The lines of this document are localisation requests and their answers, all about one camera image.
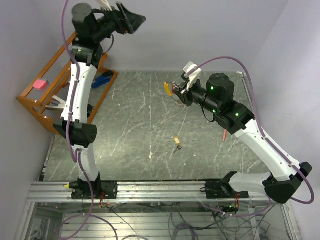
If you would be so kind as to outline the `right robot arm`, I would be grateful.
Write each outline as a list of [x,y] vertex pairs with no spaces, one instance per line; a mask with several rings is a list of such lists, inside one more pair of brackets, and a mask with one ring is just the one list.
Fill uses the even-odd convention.
[[224,197],[255,192],[267,195],[278,204],[285,204],[312,171],[308,162],[300,163],[293,159],[273,140],[263,136],[255,115],[244,104],[234,100],[235,85],[224,73],[212,74],[205,87],[201,86],[199,79],[194,83],[185,79],[181,84],[165,84],[165,90],[188,107],[196,104],[202,111],[211,112],[213,122],[243,141],[268,167],[268,172],[260,174],[228,173],[219,181]]

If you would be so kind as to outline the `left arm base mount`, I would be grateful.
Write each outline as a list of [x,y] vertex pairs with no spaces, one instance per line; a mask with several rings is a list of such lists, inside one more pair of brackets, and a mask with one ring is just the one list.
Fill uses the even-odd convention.
[[[78,180],[78,189],[72,189],[71,198],[73,200],[89,200],[92,198],[89,183]],[[118,184],[115,181],[91,181],[94,199],[115,200],[118,194]]]

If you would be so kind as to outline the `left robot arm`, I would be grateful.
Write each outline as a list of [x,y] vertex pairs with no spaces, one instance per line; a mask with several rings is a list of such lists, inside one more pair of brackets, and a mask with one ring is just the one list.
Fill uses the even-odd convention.
[[64,43],[70,57],[70,85],[60,119],[53,127],[66,139],[73,162],[78,166],[77,181],[68,185],[73,198],[96,199],[102,193],[100,172],[97,168],[93,143],[97,126],[88,123],[88,103],[92,83],[103,57],[101,42],[121,35],[134,34],[146,17],[129,11],[122,2],[111,6],[101,1],[100,9],[88,3],[78,3],[72,10],[75,39]]

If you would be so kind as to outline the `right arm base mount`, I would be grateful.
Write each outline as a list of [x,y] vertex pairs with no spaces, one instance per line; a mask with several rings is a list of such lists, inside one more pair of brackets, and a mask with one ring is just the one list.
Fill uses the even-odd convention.
[[204,187],[200,188],[201,193],[205,193],[207,199],[232,199],[236,195],[240,199],[249,198],[247,191],[236,192],[234,191],[229,182],[237,172],[231,171],[224,178],[221,179],[207,179],[205,180]]

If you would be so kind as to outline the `large keyring with yellow handle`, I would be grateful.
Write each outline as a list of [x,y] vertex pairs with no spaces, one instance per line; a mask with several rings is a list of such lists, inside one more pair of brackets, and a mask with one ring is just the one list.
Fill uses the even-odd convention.
[[168,82],[166,81],[164,83],[164,90],[167,93],[167,95],[175,102],[177,106],[182,106],[183,102],[180,100],[180,98],[174,93],[174,90],[178,90],[179,85],[175,82]]

